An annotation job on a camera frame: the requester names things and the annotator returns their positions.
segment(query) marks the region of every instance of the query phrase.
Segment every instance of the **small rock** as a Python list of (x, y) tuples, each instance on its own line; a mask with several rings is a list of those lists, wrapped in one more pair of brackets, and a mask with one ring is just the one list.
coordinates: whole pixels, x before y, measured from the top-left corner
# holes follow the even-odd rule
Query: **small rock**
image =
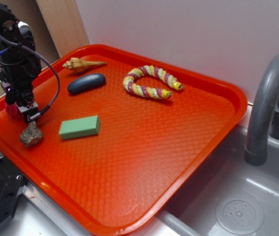
[(28, 127), (21, 133), (20, 142), (26, 147), (34, 146), (43, 140), (43, 133), (37, 127), (36, 122), (32, 121)]

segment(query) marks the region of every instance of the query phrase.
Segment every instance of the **drain cover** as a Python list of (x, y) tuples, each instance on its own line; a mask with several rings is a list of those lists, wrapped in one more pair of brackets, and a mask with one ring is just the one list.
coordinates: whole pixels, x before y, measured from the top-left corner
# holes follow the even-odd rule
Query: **drain cover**
[(264, 213), (259, 203), (248, 195), (229, 195), (216, 208), (219, 224), (235, 235), (249, 235), (263, 224)]

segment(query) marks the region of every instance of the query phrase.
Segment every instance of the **green sponge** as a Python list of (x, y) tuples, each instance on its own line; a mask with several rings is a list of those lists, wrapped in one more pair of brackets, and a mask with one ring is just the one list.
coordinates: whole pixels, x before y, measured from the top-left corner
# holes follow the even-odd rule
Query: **green sponge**
[(63, 121), (59, 135), (63, 140), (99, 134), (98, 116)]

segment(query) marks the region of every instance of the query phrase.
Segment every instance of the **braided rope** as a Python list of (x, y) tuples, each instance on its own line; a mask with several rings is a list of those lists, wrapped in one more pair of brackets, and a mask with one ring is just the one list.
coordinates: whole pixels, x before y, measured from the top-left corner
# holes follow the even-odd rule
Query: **braided rope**
[(127, 90), (131, 94), (135, 94), (146, 98), (164, 99), (171, 97), (171, 91), (159, 88), (139, 86), (134, 83), (135, 79), (138, 79), (143, 76), (152, 76), (155, 78), (159, 78), (170, 88), (175, 89), (177, 91), (183, 89), (183, 84), (178, 82), (173, 75), (170, 75), (162, 68), (158, 68), (156, 66), (154, 67), (152, 65), (145, 65), (138, 68), (134, 68), (124, 77), (123, 86), (125, 90)]

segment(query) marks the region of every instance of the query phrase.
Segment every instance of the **faucet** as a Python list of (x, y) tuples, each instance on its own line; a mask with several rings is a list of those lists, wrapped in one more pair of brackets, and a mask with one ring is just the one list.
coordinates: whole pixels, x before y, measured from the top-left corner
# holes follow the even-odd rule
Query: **faucet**
[(268, 65), (253, 103), (245, 145), (247, 163), (266, 162), (269, 135), (279, 140), (279, 54)]

